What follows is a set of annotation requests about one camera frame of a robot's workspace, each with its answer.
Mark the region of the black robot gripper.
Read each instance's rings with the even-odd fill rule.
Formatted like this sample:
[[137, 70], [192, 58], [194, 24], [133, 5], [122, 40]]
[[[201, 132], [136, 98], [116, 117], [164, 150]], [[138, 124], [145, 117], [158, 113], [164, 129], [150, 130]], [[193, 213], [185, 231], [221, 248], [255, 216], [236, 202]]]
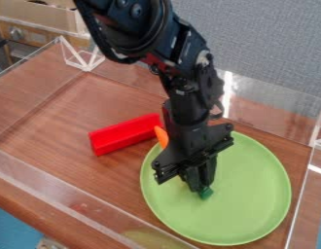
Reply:
[[217, 154], [233, 145], [233, 125], [208, 125], [208, 119], [181, 125], [166, 111], [162, 117], [168, 145], [152, 162], [156, 181], [162, 184], [178, 176], [189, 190], [198, 193], [213, 182]]

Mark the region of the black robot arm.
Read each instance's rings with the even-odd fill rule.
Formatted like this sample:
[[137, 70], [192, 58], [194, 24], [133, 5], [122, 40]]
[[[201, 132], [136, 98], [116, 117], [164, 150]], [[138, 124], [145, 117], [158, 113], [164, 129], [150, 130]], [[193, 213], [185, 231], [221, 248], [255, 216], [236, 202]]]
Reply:
[[71, 0], [90, 37], [116, 63], [137, 61], [158, 76], [168, 144], [152, 162], [161, 184], [173, 177], [202, 194], [213, 182], [216, 156], [233, 145], [231, 124], [210, 125], [221, 108], [223, 81], [205, 39], [173, 12], [170, 0]]

